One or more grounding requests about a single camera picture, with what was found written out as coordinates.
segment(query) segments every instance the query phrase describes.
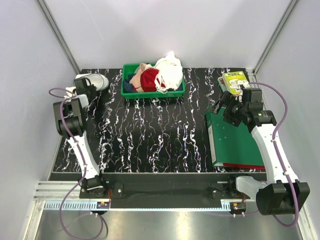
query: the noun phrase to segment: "red cloth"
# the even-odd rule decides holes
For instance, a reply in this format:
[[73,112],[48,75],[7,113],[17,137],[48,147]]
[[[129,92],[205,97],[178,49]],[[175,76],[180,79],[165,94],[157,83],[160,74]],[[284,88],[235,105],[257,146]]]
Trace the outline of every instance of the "red cloth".
[[148,68],[140,76],[141,87],[145,92],[156,92],[155,79],[158,75],[159,70],[155,68]]

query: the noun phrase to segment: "green binder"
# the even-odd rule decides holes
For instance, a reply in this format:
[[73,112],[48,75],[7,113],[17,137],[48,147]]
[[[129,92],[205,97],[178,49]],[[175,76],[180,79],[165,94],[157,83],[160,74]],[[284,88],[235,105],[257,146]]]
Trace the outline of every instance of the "green binder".
[[225,122],[224,111],[206,112],[212,165],[263,169],[264,162],[248,127],[243,122],[238,127]]

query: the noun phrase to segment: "white cloth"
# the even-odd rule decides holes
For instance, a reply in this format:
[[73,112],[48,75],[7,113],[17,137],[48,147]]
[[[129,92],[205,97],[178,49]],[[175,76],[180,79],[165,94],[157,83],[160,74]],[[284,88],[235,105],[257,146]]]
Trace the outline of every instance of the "white cloth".
[[184,75],[181,62],[175,57],[173,51],[159,59],[154,68],[159,70],[154,80],[158,92],[166,93],[168,89],[177,90],[180,87]]

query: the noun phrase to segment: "floor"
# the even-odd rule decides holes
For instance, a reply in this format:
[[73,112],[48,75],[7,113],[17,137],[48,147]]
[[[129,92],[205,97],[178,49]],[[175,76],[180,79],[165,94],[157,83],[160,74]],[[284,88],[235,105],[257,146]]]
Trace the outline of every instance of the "floor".
[[[254,211],[254,203],[248,212]],[[64,211],[63,220],[72,234],[94,237],[101,224],[92,216],[75,220],[84,212]],[[128,212],[109,211],[103,215],[108,226],[98,239],[108,240],[302,240],[298,227],[285,228],[272,216],[255,214],[233,218],[221,212]],[[286,222],[292,221],[287,216]],[[71,240],[59,222],[58,211],[46,210],[40,221],[36,240]]]
[[[84,69],[104,74],[109,89],[87,108],[88,142],[105,173],[254,172],[212,167],[205,114],[221,94],[217,79],[244,68],[186,68],[186,91],[179,98],[125,100],[121,69]],[[61,141],[53,173],[79,173],[75,155]]]

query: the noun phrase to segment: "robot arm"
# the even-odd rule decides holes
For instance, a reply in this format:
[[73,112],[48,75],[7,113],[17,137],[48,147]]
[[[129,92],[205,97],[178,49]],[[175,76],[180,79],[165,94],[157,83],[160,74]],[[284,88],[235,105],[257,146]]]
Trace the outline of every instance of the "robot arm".
[[254,180],[250,176],[239,176],[235,180],[236,189],[254,199],[262,215],[293,214],[295,212],[293,193],[287,176],[289,175],[298,200],[299,210],[306,201],[310,189],[306,182],[299,182],[292,170],[278,133],[275,141],[283,160],[283,171],[273,144],[276,119],[270,110],[263,110],[262,91],[259,88],[244,88],[237,97],[226,91],[210,111],[217,114],[225,106],[223,120],[238,127],[243,122],[252,134],[262,156],[267,183]]
[[[88,144],[86,132],[87,121],[84,109],[97,96],[97,90],[105,89],[108,85],[108,79],[102,75],[100,75],[98,79],[96,78],[91,80],[85,75],[81,75],[80,78],[76,78],[74,80],[75,87],[73,87],[73,89],[76,91],[76,96],[70,98],[70,100],[67,100],[64,103],[63,115],[60,113],[60,105],[62,102],[55,102],[53,104],[56,129],[58,133],[65,137],[71,145],[74,154],[78,159],[83,176],[86,171],[85,178],[81,183],[81,188],[83,189],[83,192],[98,198],[107,194],[108,186],[94,160]],[[67,133],[66,128],[62,123],[62,118],[64,118],[67,127],[74,136],[74,139]],[[82,156],[78,146],[83,154],[85,163],[81,160]]]

